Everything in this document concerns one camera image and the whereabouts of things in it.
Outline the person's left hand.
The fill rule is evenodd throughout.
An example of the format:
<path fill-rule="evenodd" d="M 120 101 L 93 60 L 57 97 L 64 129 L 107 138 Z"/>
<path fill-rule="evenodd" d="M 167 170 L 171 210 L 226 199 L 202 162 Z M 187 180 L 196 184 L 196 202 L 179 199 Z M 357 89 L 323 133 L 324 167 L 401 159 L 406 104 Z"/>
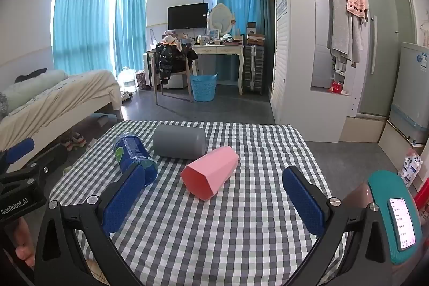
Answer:
<path fill-rule="evenodd" d="M 35 265 L 35 248 L 27 222 L 23 217 L 11 222 L 6 227 L 7 236 L 14 245 L 16 256 L 30 268 Z"/>

